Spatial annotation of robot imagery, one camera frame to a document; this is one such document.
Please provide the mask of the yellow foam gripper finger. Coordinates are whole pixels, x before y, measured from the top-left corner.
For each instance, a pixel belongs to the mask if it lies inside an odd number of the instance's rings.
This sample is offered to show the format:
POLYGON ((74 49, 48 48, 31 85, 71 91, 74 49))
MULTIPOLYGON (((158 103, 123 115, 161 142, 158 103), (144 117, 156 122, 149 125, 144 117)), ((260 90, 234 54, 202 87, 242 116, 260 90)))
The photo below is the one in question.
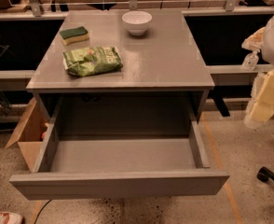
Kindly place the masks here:
POLYGON ((264 125, 274 115, 274 70, 259 73, 253 82, 244 124, 251 129, 264 125))

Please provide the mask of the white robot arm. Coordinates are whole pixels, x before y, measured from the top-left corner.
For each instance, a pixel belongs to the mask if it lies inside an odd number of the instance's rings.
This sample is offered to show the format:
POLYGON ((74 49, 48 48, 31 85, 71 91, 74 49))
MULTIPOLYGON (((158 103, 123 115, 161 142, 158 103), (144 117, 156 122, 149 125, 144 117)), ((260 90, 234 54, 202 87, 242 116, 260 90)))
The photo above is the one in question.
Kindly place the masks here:
MULTIPOLYGON (((274 66, 274 15, 265 27, 246 38, 241 46, 252 51, 243 64, 249 63, 249 57, 260 51, 262 59, 274 66)), ((274 115, 274 69, 266 74, 257 75, 253 82, 251 96, 244 123, 248 128, 256 129, 274 115)))

